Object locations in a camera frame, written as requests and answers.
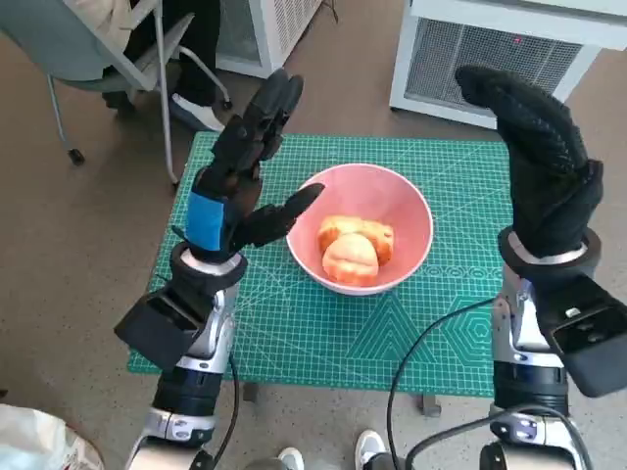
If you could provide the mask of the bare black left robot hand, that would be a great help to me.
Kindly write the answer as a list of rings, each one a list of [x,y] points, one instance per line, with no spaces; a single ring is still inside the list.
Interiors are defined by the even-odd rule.
[[[303,88],[300,75],[276,70],[220,134],[212,162],[196,173],[188,197],[184,238],[197,259],[223,262],[247,245],[259,248],[284,238],[324,190],[312,183],[282,206],[257,206],[261,163],[279,150]]]

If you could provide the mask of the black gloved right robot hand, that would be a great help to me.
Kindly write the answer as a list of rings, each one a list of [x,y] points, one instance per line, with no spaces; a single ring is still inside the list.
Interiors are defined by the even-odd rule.
[[[538,259],[578,249],[603,197],[603,163],[588,157],[569,108],[512,72],[466,65],[455,78],[467,103],[496,117],[522,246]]]

